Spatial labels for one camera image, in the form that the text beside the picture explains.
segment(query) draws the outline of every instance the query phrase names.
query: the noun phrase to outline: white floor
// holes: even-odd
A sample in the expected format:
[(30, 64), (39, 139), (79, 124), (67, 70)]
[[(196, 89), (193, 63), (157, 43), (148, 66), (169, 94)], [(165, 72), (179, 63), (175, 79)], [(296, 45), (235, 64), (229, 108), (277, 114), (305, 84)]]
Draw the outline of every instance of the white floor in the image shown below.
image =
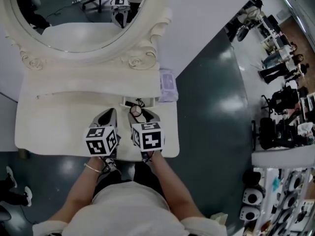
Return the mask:
[[(258, 71), (262, 69), (261, 61), (268, 55), (260, 44), (257, 29), (252, 29), (242, 42), (238, 42), (235, 38), (232, 46), (242, 73), (252, 119), (259, 125), (260, 119), (268, 116), (267, 111), (261, 110), (261, 107), (266, 105), (261, 96), (264, 94), (267, 98), (271, 98), (274, 92), (284, 86), (284, 78), (281, 76), (270, 84), (266, 84), (260, 78)], [(272, 118), (279, 119), (280, 116), (272, 116)]]

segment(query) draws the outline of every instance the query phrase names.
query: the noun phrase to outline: sneaker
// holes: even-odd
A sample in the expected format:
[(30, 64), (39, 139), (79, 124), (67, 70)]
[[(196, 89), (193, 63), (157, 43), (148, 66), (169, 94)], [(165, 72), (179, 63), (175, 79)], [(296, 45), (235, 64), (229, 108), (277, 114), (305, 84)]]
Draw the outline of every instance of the sneaker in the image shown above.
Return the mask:
[(6, 172), (8, 173), (8, 176), (11, 178), (12, 182), (14, 183), (14, 188), (18, 187), (18, 183), (16, 182), (13, 176), (13, 171), (9, 166), (6, 167)]
[(26, 196), (28, 200), (28, 206), (30, 207), (32, 205), (33, 193), (28, 186), (25, 186), (24, 188), (24, 195)]
[(261, 75), (260, 71), (258, 71), (260, 78), (264, 81), (264, 77)]
[(110, 172), (117, 170), (116, 163), (113, 159), (107, 158), (105, 160), (105, 163), (107, 164), (107, 168), (109, 169)]

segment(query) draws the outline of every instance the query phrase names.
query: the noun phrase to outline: bracelet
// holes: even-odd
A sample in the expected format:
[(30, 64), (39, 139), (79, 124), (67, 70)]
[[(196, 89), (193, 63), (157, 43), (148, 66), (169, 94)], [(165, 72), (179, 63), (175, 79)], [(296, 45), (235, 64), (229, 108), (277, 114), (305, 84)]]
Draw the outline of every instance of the bracelet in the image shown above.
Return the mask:
[(85, 166), (85, 167), (88, 167), (90, 170), (95, 171), (95, 172), (97, 172), (97, 173), (102, 173), (102, 171), (98, 171), (98, 170), (92, 168), (91, 166), (87, 165), (86, 163), (84, 164), (84, 166)]

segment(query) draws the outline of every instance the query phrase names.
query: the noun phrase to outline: dark gray floor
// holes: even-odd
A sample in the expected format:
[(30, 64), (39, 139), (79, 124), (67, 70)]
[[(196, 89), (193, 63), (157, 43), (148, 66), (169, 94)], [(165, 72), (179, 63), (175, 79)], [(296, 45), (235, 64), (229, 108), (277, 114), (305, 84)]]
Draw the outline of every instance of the dark gray floor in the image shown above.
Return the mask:
[(206, 216), (228, 214), (231, 232), (238, 219), (251, 167), (252, 128), (247, 96), (233, 49), (224, 31), (177, 78), (180, 154), (168, 162)]
[[(168, 162), (188, 186), (198, 207), (206, 215), (228, 214), (230, 234), (243, 223), (241, 207), (243, 172), (251, 167), (251, 120), (241, 74), (224, 32), (220, 32), (177, 79), (180, 154)], [(33, 191), (27, 218), (41, 222), (53, 215), (82, 172), (86, 158), (40, 156), (18, 158), (0, 153), (0, 179), (11, 166), (23, 193)], [(31, 236), (19, 206), (1, 202), (11, 213), (5, 223), (11, 236)]]
[(75, 0), (40, 0), (41, 7), (35, 11), (36, 14), (42, 15), (53, 26), (65, 23), (104, 23), (111, 22), (111, 8), (103, 8), (98, 13), (98, 1), (86, 5), (86, 10), (82, 10), (82, 3), (72, 5)]

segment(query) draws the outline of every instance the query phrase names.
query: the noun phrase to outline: mirror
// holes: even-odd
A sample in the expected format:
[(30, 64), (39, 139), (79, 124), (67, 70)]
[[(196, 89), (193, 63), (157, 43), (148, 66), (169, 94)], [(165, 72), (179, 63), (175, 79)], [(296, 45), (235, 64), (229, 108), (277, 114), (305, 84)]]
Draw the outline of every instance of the mirror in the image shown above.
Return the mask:
[(66, 52), (90, 52), (119, 38), (145, 0), (17, 0), (18, 9), (38, 41)]

